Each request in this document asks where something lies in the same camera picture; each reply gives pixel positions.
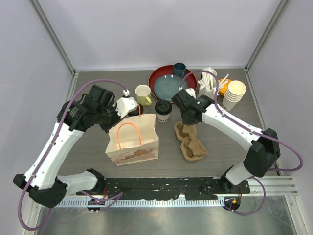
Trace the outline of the cardboard cup carrier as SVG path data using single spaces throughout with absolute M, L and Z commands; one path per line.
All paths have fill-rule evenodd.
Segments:
M 179 121 L 174 125 L 174 132 L 177 139 L 181 141 L 180 149 L 187 161 L 199 161 L 208 155 L 208 150 L 197 138 L 195 125 L 186 126 Z

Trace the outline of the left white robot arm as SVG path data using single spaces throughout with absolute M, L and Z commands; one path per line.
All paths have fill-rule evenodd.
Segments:
M 99 125 L 108 132 L 120 121 L 114 98 L 113 92 L 93 85 L 79 101 L 66 102 L 36 162 L 25 174 L 17 174 L 13 183 L 25 189 L 35 202 L 48 208 L 77 192 L 103 193 L 105 178 L 92 168 L 75 175 L 59 176 L 57 173 L 72 147 L 89 128 Z

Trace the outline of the white paper cup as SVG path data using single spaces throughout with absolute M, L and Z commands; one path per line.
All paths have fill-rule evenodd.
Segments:
M 167 122 L 170 117 L 170 114 L 167 115 L 157 114 L 156 116 L 160 122 Z

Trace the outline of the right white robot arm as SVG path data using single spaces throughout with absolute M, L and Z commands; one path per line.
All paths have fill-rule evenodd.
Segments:
M 211 186 L 211 191 L 233 193 L 244 180 L 252 176 L 263 177 L 280 157 L 279 144 L 276 142 L 277 133 L 271 128 L 263 131 L 251 126 L 223 110 L 213 99 L 205 95 L 194 98 L 186 89 L 178 91 L 172 101 L 180 109 L 185 126 L 199 122 L 211 125 L 247 151 L 245 159 L 231 166 L 217 183 Z

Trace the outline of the brown paper takeout bag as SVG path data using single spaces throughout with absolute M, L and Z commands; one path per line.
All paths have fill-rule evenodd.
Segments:
M 155 114 L 123 119 L 109 131 L 106 155 L 117 166 L 158 159 L 159 137 L 155 125 Z

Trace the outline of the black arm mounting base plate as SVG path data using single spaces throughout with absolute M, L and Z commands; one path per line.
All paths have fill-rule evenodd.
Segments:
M 105 184 L 90 195 L 113 197 L 123 193 L 122 200 L 177 200 L 183 194 L 186 200 L 216 199 L 218 194 L 249 194 L 248 181 L 232 185 L 225 179 L 213 177 L 189 178 L 106 178 Z

